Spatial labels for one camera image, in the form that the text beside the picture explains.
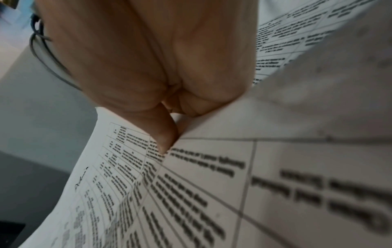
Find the hand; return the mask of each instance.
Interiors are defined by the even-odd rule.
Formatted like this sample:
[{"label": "hand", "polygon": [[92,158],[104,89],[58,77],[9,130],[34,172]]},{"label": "hand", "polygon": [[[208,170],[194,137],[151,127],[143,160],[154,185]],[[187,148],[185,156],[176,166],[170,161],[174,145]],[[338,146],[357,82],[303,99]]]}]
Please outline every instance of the hand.
[{"label": "hand", "polygon": [[37,0],[60,60],[98,105],[178,138],[169,112],[198,116],[243,94],[255,69],[257,0]]}]

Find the fingernail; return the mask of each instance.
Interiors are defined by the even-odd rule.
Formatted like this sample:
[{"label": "fingernail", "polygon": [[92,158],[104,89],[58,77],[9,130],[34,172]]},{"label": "fingernail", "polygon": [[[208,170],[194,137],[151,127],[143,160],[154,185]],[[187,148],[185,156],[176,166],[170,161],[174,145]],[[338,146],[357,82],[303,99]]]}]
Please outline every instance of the fingernail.
[{"label": "fingernail", "polygon": [[158,147],[158,152],[159,152],[161,155],[164,155],[164,154],[165,154],[165,150],[163,149],[163,147],[162,147],[161,145],[159,145],[159,144],[157,144],[156,146]]}]

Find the gray surface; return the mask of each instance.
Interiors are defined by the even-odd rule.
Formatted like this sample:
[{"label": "gray surface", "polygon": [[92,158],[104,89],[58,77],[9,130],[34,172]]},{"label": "gray surface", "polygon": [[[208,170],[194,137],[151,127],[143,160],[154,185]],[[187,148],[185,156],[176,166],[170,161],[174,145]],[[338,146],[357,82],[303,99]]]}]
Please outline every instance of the gray surface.
[{"label": "gray surface", "polygon": [[96,120],[92,103],[29,48],[0,80],[0,151],[70,173]]},{"label": "gray surface", "polygon": [[0,220],[26,224],[11,248],[18,247],[53,210],[69,177],[0,152]]}]

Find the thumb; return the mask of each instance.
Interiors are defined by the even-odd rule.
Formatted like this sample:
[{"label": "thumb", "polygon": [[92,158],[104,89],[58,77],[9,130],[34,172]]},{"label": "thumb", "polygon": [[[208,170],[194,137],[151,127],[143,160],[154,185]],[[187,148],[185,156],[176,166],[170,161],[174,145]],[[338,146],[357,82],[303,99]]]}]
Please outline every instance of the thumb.
[{"label": "thumb", "polygon": [[140,112],[123,109],[116,109],[114,112],[151,135],[157,142],[160,154],[170,149],[178,138],[177,125],[162,103]]}]

